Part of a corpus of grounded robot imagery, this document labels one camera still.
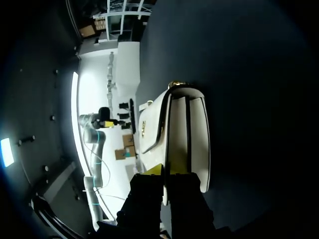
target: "white handbag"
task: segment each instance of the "white handbag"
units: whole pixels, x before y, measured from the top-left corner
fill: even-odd
[[[139,119],[139,155],[146,170],[161,163],[165,175],[194,172],[205,193],[210,178],[210,140],[203,93],[179,84],[144,107]],[[168,201],[164,185],[163,204]]]

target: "bolt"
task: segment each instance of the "bolt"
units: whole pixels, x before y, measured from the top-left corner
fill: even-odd
[[[28,142],[28,141],[30,141],[30,142],[35,141],[35,136],[32,135],[32,136],[27,137],[27,138],[19,139],[19,141],[18,141],[18,146],[21,146],[22,143],[26,143],[26,142]]]
[[[49,171],[49,167],[46,166],[46,165],[43,165],[43,166],[42,166],[42,169],[43,169],[45,172],[48,172],[48,171]]]

